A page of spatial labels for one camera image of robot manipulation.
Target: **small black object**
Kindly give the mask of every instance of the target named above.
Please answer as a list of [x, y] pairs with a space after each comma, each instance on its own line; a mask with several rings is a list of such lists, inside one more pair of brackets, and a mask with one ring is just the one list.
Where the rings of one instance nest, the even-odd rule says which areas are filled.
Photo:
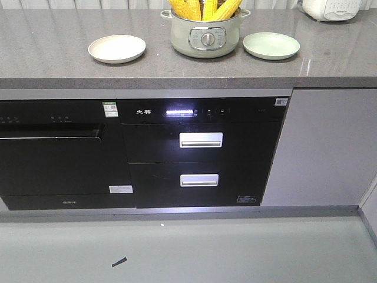
[[115, 266], [117, 266], [117, 265], [119, 265], [119, 264], [122, 264], [122, 263], [125, 262], [125, 261], [127, 261], [127, 258], [126, 258], [126, 257], [124, 257], [124, 258], [122, 258], [120, 261], [117, 261], [116, 263], [112, 264], [111, 267], [115, 267]]

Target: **floor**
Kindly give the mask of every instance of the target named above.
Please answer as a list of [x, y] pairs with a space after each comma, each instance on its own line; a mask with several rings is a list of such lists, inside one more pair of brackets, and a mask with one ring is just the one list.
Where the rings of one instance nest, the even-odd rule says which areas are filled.
[[377, 282], [358, 216], [0, 223], [0, 238], [7, 283]]

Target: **pot handle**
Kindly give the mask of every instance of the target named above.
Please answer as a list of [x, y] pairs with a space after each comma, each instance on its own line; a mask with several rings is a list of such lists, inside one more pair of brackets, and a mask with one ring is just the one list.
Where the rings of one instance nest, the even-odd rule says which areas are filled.
[[162, 10], [160, 12], [160, 16], [162, 17], [162, 19], [167, 19], [167, 20], [171, 21], [171, 11], [170, 10]]
[[250, 14], [251, 14], [250, 10], [241, 9], [240, 11], [241, 21], [243, 21], [246, 17], [250, 16]]

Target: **dishwasher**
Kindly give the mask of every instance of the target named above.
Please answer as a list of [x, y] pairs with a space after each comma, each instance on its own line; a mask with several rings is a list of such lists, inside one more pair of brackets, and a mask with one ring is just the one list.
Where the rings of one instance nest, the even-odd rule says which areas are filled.
[[134, 207], [115, 102], [0, 101], [0, 197], [9, 210]]
[[287, 101], [118, 100], [136, 207], [259, 206]]

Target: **corn cob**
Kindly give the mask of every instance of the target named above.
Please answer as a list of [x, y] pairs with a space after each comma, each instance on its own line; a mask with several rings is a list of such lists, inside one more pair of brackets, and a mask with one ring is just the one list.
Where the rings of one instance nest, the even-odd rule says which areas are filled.
[[191, 19], [191, 10], [184, 0], [169, 0], [169, 3], [178, 16]]
[[186, 4], [191, 10], [191, 19], [194, 21], [201, 21], [199, 0], [186, 0]]
[[217, 10], [218, 0], [206, 0], [203, 6], [203, 21], [209, 21]]
[[229, 19], [240, 6], [242, 0], [226, 0], [213, 14], [209, 21]]

